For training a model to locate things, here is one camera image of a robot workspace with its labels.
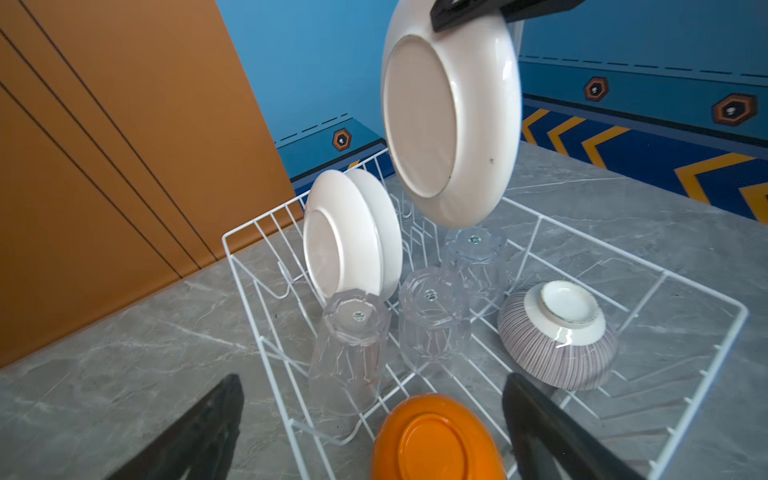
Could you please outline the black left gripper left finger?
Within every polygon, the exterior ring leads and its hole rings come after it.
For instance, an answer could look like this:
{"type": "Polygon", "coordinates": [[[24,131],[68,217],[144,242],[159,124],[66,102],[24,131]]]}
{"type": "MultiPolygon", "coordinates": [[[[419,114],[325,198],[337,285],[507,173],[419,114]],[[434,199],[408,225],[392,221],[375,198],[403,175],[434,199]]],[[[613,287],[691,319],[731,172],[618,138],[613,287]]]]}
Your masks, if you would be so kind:
{"type": "Polygon", "coordinates": [[[111,479],[225,479],[244,408],[240,377],[229,374],[111,479]]]}

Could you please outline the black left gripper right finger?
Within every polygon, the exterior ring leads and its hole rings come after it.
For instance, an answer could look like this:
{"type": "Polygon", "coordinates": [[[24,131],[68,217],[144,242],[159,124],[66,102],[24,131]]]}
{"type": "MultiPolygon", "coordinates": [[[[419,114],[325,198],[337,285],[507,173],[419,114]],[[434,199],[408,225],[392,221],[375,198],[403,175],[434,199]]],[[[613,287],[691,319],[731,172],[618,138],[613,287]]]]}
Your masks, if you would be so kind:
{"type": "Polygon", "coordinates": [[[520,373],[508,375],[502,410],[523,479],[639,479],[520,373]]]}

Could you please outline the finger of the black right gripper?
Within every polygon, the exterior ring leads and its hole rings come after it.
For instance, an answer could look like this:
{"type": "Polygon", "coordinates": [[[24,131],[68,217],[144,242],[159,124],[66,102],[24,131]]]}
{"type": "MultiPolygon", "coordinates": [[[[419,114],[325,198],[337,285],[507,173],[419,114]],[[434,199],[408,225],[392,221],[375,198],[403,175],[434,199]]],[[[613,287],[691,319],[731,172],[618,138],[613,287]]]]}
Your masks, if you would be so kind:
{"type": "Polygon", "coordinates": [[[430,10],[431,25],[439,33],[475,18],[500,14],[507,23],[570,11],[584,0],[436,0],[430,10]]]}

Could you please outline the white watermelon pattern plate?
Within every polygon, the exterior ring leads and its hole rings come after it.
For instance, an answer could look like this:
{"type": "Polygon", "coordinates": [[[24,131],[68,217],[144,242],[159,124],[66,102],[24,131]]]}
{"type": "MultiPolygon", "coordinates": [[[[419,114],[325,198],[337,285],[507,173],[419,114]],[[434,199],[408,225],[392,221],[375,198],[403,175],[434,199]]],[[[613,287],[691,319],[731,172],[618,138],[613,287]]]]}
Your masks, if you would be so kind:
{"type": "Polygon", "coordinates": [[[499,13],[434,31],[430,1],[400,1],[381,75],[389,153],[415,206],[463,229],[498,205],[518,155],[522,91],[517,53],[499,13]]]}

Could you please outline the white plate teal rim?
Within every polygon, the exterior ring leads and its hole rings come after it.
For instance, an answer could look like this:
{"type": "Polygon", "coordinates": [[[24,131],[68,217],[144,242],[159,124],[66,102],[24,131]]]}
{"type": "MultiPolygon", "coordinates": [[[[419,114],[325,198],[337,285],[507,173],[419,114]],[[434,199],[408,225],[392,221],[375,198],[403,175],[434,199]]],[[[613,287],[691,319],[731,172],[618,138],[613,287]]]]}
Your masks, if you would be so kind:
{"type": "Polygon", "coordinates": [[[316,178],[306,203],[302,238],[307,271],[322,298],[352,289],[382,293],[375,221],[349,175],[328,170],[316,178]]]}

